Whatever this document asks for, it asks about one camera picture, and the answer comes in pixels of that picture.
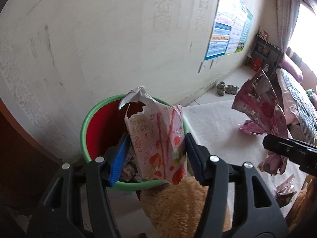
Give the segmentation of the green number wall poster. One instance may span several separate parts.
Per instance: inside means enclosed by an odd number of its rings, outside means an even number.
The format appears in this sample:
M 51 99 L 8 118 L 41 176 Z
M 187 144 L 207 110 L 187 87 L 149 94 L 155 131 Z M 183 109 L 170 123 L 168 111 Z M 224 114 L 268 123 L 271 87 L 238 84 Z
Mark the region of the green number wall poster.
M 242 33 L 240 36 L 240 40 L 238 43 L 238 46 L 235 50 L 235 53 L 241 52 L 245 46 L 245 43 L 247 41 L 247 37 L 251 28 L 251 23 L 252 23 L 253 15 L 251 12 L 247 9 L 247 19 L 245 20 L 245 23 L 243 25 Z

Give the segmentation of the window curtain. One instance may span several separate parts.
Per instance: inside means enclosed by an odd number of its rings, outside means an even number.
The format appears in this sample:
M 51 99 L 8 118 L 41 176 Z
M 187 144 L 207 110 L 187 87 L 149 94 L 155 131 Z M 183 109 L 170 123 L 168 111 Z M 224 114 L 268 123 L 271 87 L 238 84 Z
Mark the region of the window curtain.
M 281 50 L 285 52 L 298 19 L 301 0 L 276 0 L 277 32 Z

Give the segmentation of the bed with plaid quilt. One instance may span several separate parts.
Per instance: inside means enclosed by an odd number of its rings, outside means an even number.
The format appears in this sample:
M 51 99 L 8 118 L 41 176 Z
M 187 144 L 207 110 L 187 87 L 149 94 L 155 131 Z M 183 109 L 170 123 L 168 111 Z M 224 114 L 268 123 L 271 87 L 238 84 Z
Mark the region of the bed with plaid quilt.
M 286 70 L 276 70 L 286 125 L 293 138 L 316 144 L 316 108 L 301 84 Z

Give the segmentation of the pink strawberry carton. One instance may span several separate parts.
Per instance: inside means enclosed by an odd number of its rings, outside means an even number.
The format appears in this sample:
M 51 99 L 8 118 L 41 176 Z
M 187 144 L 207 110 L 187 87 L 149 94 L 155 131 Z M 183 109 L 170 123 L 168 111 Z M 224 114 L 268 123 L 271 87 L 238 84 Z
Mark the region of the pink strawberry carton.
M 143 106 L 131 115 L 126 110 L 125 124 L 142 178 L 179 184 L 187 175 L 182 106 L 163 104 L 142 86 L 130 91 L 119 109 L 135 103 Z

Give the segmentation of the white table cloth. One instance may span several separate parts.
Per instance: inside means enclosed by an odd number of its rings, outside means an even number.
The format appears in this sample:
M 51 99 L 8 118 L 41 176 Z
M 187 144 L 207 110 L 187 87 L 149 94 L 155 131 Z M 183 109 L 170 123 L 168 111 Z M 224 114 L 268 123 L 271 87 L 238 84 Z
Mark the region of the white table cloth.
M 233 101 L 222 101 L 210 104 L 187 106 L 183 108 L 183 116 L 189 131 L 198 145 L 205 146 L 211 155 L 217 155 L 226 163 L 241 166 L 251 162 L 255 169 L 267 156 L 262 142 L 264 135 L 250 135 L 239 130 L 247 120 L 247 116 L 233 110 Z M 286 171 L 282 175 L 270 175 L 260 172 L 265 184 L 275 196 L 276 187 L 294 174 L 294 189 L 297 192 L 292 201 L 281 208 L 284 217 L 296 200 L 307 174 L 299 170 L 299 166 L 288 160 Z

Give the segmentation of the blue pinyin wall poster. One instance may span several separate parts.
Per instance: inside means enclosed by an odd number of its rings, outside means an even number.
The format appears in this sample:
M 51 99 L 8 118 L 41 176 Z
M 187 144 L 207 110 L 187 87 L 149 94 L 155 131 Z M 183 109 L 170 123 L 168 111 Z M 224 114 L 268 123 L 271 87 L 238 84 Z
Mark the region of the blue pinyin wall poster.
M 236 18 L 235 6 L 235 0 L 218 0 L 205 61 L 225 55 Z

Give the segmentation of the small red bucket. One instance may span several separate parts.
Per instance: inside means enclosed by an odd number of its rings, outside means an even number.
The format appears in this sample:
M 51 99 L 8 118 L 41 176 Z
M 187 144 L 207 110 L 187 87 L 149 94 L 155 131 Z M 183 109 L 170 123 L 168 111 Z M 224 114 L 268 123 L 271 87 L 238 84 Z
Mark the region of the small red bucket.
M 253 71 L 258 71 L 260 69 L 260 67 L 261 67 L 262 60 L 259 59 L 259 58 L 256 58 L 256 59 L 252 59 L 252 62 L 253 62 L 253 64 L 251 66 L 251 69 Z

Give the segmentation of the dark pink snack bag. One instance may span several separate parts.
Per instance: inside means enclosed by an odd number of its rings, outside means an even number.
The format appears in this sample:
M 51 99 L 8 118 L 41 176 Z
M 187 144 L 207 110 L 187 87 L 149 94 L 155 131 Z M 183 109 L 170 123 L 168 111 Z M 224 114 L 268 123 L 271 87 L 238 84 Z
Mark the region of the dark pink snack bag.
M 266 134 L 265 130 L 259 127 L 252 120 L 246 120 L 243 125 L 239 126 L 239 130 L 249 135 L 264 135 Z

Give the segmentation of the white wall socket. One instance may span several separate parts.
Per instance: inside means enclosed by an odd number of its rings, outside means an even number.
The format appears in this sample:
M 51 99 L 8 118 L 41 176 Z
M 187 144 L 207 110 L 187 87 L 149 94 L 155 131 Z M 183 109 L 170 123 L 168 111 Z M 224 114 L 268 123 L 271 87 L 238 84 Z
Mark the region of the white wall socket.
M 210 69 L 215 67 L 217 65 L 218 59 L 213 59 L 211 64 L 210 64 Z

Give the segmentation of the grey shoe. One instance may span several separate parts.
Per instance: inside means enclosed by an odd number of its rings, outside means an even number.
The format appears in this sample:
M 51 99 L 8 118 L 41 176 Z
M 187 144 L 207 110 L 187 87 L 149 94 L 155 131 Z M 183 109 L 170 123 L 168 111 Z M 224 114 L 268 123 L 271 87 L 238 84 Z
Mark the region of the grey shoe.
M 218 85 L 217 85 L 217 94 L 219 96 L 224 96 L 226 93 L 226 84 L 221 81 Z
M 225 93 L 227 94 L 236 95 L 238 91 L 239 91 L 239 87 L 234 85 L 227 85 L 225 87 Z

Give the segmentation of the white grid wall poster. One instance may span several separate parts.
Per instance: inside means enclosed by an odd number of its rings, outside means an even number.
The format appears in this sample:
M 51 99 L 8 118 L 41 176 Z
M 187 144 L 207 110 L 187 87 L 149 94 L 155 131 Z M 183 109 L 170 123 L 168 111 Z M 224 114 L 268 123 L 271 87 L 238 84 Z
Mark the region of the white grid wall poster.
M 241 52 L 245 45 L 245 41 L 242 41 L 241 38 L 248 18 L 247 8 L 241 0 L 235 0 L 234 5 L 234 22 L 225 54 Z

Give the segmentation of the light pink snack bag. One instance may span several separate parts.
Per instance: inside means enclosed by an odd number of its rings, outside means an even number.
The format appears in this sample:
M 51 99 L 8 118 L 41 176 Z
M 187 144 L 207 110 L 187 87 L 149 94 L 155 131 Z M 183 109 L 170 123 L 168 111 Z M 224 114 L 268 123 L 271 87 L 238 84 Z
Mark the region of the light pink snack bag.
M 246 114 L 266 134 L 288 138 L 284 112 L 262 69 L 243 84 L 235 95 L 232 109 Z

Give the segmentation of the red bin with green rim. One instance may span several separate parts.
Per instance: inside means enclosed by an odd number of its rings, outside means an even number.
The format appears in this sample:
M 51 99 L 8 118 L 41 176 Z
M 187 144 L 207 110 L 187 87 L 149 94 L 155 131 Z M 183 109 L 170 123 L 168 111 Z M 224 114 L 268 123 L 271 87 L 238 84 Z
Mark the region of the red bin with green rim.
M 119 103 L 125 96 L 116 95 L 99 102 L 84 119 L 80 140 L 84 157 L 88 163 L 98 156 L 103 156 L 108 148 L 117 145 L 123 134 L 127 133 L 129 135 L 125 124 L 126 110 L 129 110 L 127 114 L 131 115 L 138 112 L 143 104 L 125 105 L 120 110 Z M 119 180 L 115 182 L 112 188 L 119 192 L 132 193 L 164 183 L 168 182 L 142 178 L 131 142 Z

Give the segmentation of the dark bedside shelf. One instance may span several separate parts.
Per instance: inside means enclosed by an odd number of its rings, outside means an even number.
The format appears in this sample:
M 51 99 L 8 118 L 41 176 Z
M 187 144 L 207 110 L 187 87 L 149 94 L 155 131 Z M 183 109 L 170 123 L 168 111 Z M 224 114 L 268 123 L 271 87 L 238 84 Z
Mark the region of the dark bedside shelf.
M 266 73 L 270 80 L 276 76 L 276 69 L 284 57 L 284 53 L 276 46 L 265 40 L 260 35 L 255 35 L 253 44 L 247 54 L 245 65 L 251 68 L 252 59 L 262 60 L 261 69 Z

